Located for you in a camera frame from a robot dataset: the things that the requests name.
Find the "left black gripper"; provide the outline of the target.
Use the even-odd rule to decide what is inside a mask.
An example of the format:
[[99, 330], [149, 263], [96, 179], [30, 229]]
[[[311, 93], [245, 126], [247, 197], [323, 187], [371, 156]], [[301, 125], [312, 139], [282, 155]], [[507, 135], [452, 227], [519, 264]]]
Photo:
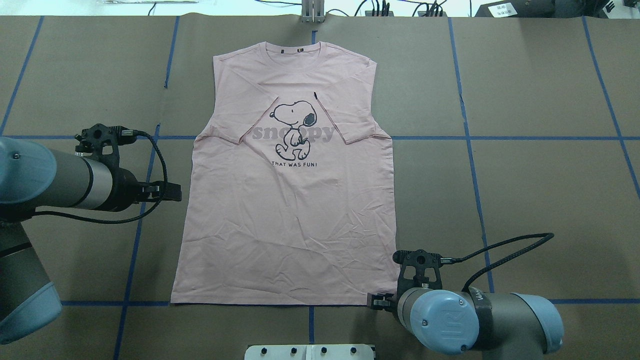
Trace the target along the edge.
[[176, 183], [146, 183], [137, 180], [129, 170], [117, 170], [114, 188], [114, 210], [123, 211], [144, 201], [181, 202], [182, 186]]

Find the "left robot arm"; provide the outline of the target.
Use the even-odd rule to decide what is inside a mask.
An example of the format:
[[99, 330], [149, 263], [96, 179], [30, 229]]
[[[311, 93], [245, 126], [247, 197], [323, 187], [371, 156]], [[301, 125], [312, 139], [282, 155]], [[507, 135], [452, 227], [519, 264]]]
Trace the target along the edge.
[[[144, 137], [162, 167], [158, 181], [140, 181], [121, 167], [119, 146]], [[151, 214], [126, 219], [98, 219], [68, 212], [83, 209], [121, 212], [139, 203], [155, 210], [164, 201], [182, 200], [179, 184], [169, 182], [166, 161], [153, 137], [138, 130], [89, 130], [78, 134], [75, 153], [37, 142], [1, 138], [1, 325], [3, 346], [41, 330], [62, 314], [54, 282], [25, 231], [35, 217], [55, 216], [94, 224], [134, 223]]]

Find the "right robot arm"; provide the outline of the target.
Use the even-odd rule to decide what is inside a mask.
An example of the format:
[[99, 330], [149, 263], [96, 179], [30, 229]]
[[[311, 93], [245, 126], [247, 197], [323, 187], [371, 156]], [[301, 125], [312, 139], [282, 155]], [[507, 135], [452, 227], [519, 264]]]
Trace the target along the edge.
[[480, 352], [484, 360], [541, 360], [563, 346], [562, 316], [545, 297], [414, 287], [402, 294], [373, 294], [373, 310], [390, 312], [425, 348], [457, 356]]

